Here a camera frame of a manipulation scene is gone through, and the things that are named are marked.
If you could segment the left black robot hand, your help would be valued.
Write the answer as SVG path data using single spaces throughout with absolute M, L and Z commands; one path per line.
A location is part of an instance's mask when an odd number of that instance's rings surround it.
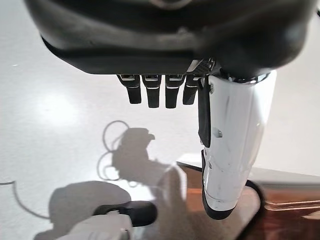
M 116 75 L 132 104 L 198 101 L 202 201 L 227 218 L 256 160 L 276 69 L 301 52 L 315 0 L 27 0 L 45 46 L 94 75 Z

